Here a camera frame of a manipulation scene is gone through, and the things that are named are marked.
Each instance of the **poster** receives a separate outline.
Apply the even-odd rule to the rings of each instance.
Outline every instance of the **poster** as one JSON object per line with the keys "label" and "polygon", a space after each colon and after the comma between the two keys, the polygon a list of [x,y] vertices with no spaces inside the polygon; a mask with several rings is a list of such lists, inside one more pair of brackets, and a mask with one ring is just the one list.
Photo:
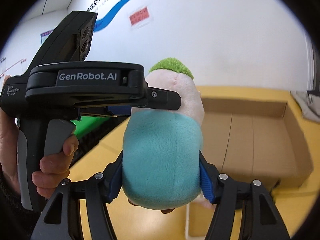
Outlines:
{"label": "poster", "polygon": [[41,37],[41,45],[44,43],[44,41],[49,37],[50,33],[52,33],[53,30],[49,30],[45,33],[41,33],[40,37]]}
{"label": "poster", "polygon": [[131,26],[137,24],[138,22],[141,22],[145,19],[148,19],[150,17],[150,14],[148,12],[148,8],[145,7],[135,13],[133,13],[132,15],[129,16],[130,22],[131,22]]}

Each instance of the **screw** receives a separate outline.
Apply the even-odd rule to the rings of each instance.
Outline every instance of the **screw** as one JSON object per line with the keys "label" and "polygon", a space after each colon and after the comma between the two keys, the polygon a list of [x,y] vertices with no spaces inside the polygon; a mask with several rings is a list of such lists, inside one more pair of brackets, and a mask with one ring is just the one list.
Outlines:
{"label": "screw", "polygon": [[255,180],[253,181],[253,184],[254,184],[255,186],[261,186],[261,181],[255,179]]}
{"label": "screw", "polygon": [[64,180],[61,182],[62,185],[66,185],[66,184],[68,184],[68,183],[69,183],[69,180],[68,180],[68,179],[64,179]]}
{"label": "screw", "polygon": [[96,173],[96,174],[94,175],[94,178],[95,178],[95,179],[102,179],[102,178],[103,178],[103,173],[101,173],[101,172]]}
{"label": "screw", "polygon": [[227,175],[227,174],[224,174],[224,173],[221,173],[221,174],[219,175],[219,178],[220,178],[220,179],[223,179],[223,180],[226,180],[226,179],[228,178],[228,175]]}

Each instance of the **green plush hair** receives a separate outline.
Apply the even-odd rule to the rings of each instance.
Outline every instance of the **green plush hair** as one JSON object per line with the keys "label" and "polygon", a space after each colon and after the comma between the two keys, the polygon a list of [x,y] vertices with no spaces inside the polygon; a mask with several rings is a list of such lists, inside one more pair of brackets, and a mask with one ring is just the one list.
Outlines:
{"label": "green plush hair", "polygon": [[160,60],[157,64],[150,68],[149,73],[157,69],[168,69],[176,73],[183,73],[193,79],[191,71],[185,65],[183,65],[181,61],[173,57]]}

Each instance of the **white wall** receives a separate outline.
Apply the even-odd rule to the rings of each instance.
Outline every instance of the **white wall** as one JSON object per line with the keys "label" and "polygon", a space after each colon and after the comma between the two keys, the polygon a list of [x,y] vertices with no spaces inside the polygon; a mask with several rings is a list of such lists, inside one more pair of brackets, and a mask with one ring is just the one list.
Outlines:
{"label": "white wall", "polygon": [[[93,1],[73,0],[68,11]],[[118,1],[102,0],[93,11],[102,19]],[[143,6],[152,21],[132,28],[129,15]],[[306,90],[308,44],[279,0],[130,0],[94,33],[87,60],[138,63],[147,74],[157,61],[176,57],[197,85]]]}
{"label": "white wall", "polygon": [[[2,63],[5,64],[6,68],[9,68],[21,59],[25,59],[25,62],[17,63],[6,71],[5,75],[14,76],[23,74],[41,46],[40,34],[54,29],[67,14],[67,10],[55,11],[20,23],[1,51],[0,59],[6,59]],[[2,77],[0,79],[1,87],[3,80],[4,78]]]}

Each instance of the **yellow surface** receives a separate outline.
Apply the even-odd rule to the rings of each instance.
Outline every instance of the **yellow surface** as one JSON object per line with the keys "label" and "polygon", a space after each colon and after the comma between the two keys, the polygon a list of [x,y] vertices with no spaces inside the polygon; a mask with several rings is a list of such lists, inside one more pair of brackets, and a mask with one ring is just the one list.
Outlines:
{"label": "yellow surface", "polygon": [[[203,98],[242,98],[261,101],[288,102],[301,129],[305,133],[314,171],[300,188],[274,190],[276,206],[286,223],[290,235],[301,225],[312,207],[320,189],[320,125],[302,118],[301,110],[290,93],[280,90],[241,88],[241,87],[198,87]],[[71,169],[72,181],[88,179],[93,174],[103,171],[108,163],[114,162],[121,152],[123,133],[127,121],[112,131],[100,144],[82,158]],[[185,228],[185,207],[178,208],[170,214],[135,207],[128,203],[123,191],[113,203],[108,205],[109,214],[119,240],[183,240]],[[196,225],[190,226],[190,233],[205,234],[208,229],[210,212],[193,211]],[[91,239],[85,212],[85,201],[81,202],[81,217],[85,239]],[[231,239],[237,240],[241,222],[241,212],[237,211]]]}

